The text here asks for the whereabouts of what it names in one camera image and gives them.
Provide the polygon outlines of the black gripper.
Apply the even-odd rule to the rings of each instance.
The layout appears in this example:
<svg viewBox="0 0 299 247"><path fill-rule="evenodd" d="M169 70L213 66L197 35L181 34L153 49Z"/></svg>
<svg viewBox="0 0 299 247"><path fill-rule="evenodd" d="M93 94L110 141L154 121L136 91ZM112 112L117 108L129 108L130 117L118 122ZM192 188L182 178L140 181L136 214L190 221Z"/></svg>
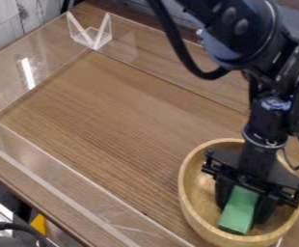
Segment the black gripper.
<svg viewBox="0 0 299 247"><path fill-rule="evenodd" d="M284 149L289 133L277 129L242 129L242 143L234 148L205 148L201 171L214 180L214 201L220 209L232 189L240 186L258 194L253 223L264 224L278 205L299 207L299 177L282 165L277 152Z"/></svg>

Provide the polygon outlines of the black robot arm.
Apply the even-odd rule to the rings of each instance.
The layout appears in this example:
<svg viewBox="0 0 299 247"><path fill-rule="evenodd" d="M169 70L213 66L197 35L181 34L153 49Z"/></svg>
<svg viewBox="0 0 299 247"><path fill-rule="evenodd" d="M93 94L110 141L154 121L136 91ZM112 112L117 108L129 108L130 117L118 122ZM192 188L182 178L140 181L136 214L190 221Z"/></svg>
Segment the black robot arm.
<svg viewBox="0 0 299 247"><path fill-rule="evenodd" d="M202 172L214 179L224 208L236 186L258 196L252 219L264 223L278 206L299 206L296 166L278 161L290 136L299 138L299 39L280 21L274 0L176 0L201 23L202 46L217 63L249 83L249 116L242 145L205 154Z"/></svg>

